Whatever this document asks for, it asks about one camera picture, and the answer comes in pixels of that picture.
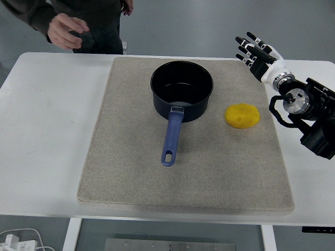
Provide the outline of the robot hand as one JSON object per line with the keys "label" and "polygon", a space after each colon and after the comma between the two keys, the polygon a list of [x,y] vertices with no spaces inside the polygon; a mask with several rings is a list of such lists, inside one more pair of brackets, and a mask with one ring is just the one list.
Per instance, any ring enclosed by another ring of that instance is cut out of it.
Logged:
{"label": "robot hand", "polygon": [[280,76],[290,74],[284,58],[273,46],[250,32],[247,32],[247,36],[248,39],[235,37],[238,49],[243,53],[236,54],[236,58],[249,68],[259,82],[273,85]]}

